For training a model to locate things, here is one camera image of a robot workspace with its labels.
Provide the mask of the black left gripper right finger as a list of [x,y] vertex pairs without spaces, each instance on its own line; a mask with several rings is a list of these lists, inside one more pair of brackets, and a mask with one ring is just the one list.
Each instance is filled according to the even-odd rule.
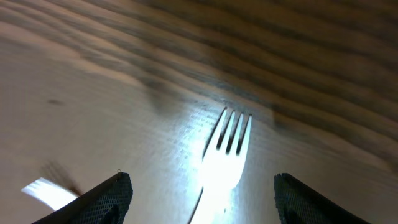
[[367,224],[288,173],[274,176],[274,192],[283,224]]

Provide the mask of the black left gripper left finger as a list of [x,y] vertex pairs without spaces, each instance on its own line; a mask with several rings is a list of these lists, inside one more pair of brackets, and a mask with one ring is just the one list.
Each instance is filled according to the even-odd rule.
[[36,224],[122,224],[133,196],[130,176],[118,172]]

